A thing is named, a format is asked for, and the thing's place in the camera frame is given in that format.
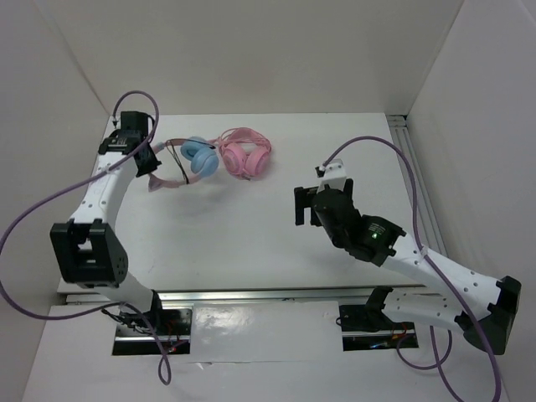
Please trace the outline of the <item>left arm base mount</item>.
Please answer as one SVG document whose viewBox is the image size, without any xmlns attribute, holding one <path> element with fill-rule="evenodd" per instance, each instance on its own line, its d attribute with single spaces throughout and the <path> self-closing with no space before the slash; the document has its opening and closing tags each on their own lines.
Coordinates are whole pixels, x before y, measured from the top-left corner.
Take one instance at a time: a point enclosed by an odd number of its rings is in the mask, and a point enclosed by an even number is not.
<svg viewBox="0 0 536 402">
<path fill-rule="evenodd" d="M 135 314 L 113 313 L 100 310 L 116 323 L 116 334 L 112 354 L 114 356 L 159 355 L 160 351 L 152 333 Z M 158 339 L 168 354 L 190 353 L 190 335 L 193 310 L 191 308 L 163 309 L 160 321 L 153 325 Z"/>
</svg>

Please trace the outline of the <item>blue pink cat-ear headphones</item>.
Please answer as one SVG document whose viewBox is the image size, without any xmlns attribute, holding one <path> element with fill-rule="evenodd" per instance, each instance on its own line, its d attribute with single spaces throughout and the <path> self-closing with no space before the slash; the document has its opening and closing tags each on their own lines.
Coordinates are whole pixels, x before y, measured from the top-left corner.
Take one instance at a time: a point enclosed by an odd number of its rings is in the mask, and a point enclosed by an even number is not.
<svg viewBox="0 0 536 402">
<path fill-rule="evenodd" d="M 180 146 L 181 155 L 190 161 L 191 173 L 186 173 L 176 153 L 176 147 Z M 179 180 L 165 180 L 158 178 L 153 173 L 149 174 L 147 189 L 155 192 L 159 189 L 175 189 L 185 185 L 195 184 L 203 178 L 214 174 L 219 167 L 219 158 L 215 151 L 215 145 L 202 137 L 173 138 L 165 142 L 159 142 L 152 147 L 155 153 L 167 149 L 179 166 L 183 177 Z"/>
</svg>

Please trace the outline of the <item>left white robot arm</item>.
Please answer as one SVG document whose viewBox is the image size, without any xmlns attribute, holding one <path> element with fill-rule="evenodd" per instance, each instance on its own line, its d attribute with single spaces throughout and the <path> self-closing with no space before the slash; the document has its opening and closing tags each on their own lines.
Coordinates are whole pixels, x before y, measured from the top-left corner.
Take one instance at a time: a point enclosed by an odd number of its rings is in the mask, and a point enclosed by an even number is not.
<svg viewBox="0 0 536 402">
<path fill-rule="evenodd" d="M 118 322 L 147 334 L 162 330 L 166 315 L 157 293 L 130 273 L 115 227 L 131 181 L 154 172 L 160 164 L 144 143 L 154 126 L 146 113 L 120 114 L 118 128 L 98 148 L 96 179 L 89 183 L 80 206 L 67 222 L 53 224 L 49 232 L 63 281 L 120 302 Z"/>
</svg>

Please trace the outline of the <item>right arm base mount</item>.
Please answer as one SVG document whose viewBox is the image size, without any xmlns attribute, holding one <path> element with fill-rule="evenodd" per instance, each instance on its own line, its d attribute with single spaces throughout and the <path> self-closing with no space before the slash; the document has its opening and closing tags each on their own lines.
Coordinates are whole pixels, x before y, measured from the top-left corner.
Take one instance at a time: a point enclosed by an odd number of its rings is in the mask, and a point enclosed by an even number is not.
<svg viewBox="0 0 536 402">
<path fill-rule="evenodd" d="M 371 288 L 336 288 L 338 315 L 335 324 L 342 333 L 344 352 L 364 352 L 401 348 L 418 348 L 412 322 L 396 323 L 372 313 L 366 302 Z"/>
</svg>

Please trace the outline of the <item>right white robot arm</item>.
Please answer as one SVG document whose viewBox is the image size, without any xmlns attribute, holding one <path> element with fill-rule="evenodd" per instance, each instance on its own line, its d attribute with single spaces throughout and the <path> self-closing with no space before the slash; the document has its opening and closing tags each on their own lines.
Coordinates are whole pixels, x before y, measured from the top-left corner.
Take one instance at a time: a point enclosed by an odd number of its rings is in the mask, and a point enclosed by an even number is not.
<svg viewBox="0 0 536 402">
<path fill-rule="evenodd" d="M 379 216 L 361 214 L 351 197 L 352 180 L 342 189 L 330 187 L 294 190 L 295 221 L 327 233 L 334 247 L 354 259 L 400 273 L 440 298 L 427 301 L 389 286 L 378 286 L 366 303 L 365 317 L 375 328 L 390 322 L 420 322 L 458 332 L 475 348 L 487 340 L 492 352 L 503 355 L 518 312 L 521 283 L 472 271 L 433 250 L 421 249 L 401 227 Z"/>
</svg>

